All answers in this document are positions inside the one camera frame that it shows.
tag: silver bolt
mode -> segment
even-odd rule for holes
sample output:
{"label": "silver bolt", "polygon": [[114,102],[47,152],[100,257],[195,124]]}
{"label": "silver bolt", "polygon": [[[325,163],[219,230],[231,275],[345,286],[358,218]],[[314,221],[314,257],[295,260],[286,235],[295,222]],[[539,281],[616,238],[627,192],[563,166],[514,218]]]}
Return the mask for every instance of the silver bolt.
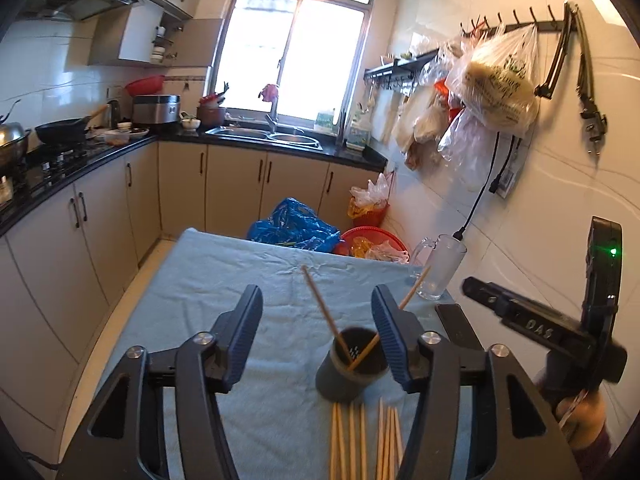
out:
{"label": "silver bolt", "polygon": [[437,345],[442,340],[440,334],[432,332],[431,330],[425,332],[420,337],[425,343],[427,343],[427,345]]}
{"label": "silver bolt", "polygon": [[213,341],[213,336],[209,332],[198,332],[193,336],[193,342],[196,345],[208,345]]}
{"label": "silver bolt", "polygon": [[142,346],[132,346],[127,350],[127,357],[129,359],[138,359],[144,352],[145,349]]}
{"label": "silver bolt", "polygon": [[498,343],[497,345],[493,345],[491,347],[491,352],[493,352],[498,357],[507,357],[507,355],[511,353],[505,345],[500,343]]}

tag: frosted glass mug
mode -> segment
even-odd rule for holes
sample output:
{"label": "frosted glass mug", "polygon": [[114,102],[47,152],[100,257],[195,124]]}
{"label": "frosted glass mug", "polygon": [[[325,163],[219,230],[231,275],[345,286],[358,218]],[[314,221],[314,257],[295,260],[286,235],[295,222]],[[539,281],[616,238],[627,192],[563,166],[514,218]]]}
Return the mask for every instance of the frosted glass mug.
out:
{"label": "frosted glass mug", "polygon": [[462,258],[465,257],[465,245],[450,235],[440,235],[437,240],[425,238],[414,249],[409,264],[412,267],[411,275],[420,277],[421,269],[415,270],[418,263],[418,254],[423,249],[430,248],[431,253],[427,258],[425,267],[431,267],[424,281],[418,288],[418,296],[425,300],[439,300],[447,285],[458,270]]}

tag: maroon sleeve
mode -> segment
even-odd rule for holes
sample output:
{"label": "maroon sleeve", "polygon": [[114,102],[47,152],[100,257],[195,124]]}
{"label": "maroon sleeve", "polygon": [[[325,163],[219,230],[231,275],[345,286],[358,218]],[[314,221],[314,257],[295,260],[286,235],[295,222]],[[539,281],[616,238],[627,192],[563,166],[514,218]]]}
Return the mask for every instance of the maroon sleeve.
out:
{"label": "maroon sleeve", "polygon": [[606,428],[597,436],[593,443],[584,449],[574,450],[575,461],[578,463],[583,480],[593,480],[606,461],[609,459],[611,441]]}

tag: tile floor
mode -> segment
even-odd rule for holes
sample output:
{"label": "tile floor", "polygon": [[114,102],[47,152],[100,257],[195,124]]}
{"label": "tile floor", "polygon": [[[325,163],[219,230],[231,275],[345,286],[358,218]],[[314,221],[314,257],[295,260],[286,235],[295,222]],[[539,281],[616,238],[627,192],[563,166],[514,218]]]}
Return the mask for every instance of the tile floor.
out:
{"label": "tile floor", "polygon": [[168,240],[160,240],[158,242],[129,285],[120,302],[116,305],[111,317],[102,330],[94,350],[91,352],[91,357],[89,357],[89,361],[84,368],[73,401],[71,402],[69,413],[66,416],[65,431],[62,434],[62,442],[60,444],[60,461],[62,461],[71,437],[76,432],[82,417],[94,398],[98,381],[111,355],[111,350],[120,336],[120,332],[174,244],[175,242]]}

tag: rice cooker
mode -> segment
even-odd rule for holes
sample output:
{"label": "rice cooker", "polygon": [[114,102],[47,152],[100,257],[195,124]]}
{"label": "rice cooker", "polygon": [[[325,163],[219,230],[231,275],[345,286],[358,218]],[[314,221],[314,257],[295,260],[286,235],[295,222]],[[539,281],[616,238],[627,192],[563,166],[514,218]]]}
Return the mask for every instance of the rice cooker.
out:
{"label": "rice cooker", "polygon": [[167,124],[180,120],[179,95],[137,95],[133,98],[135,124]]}

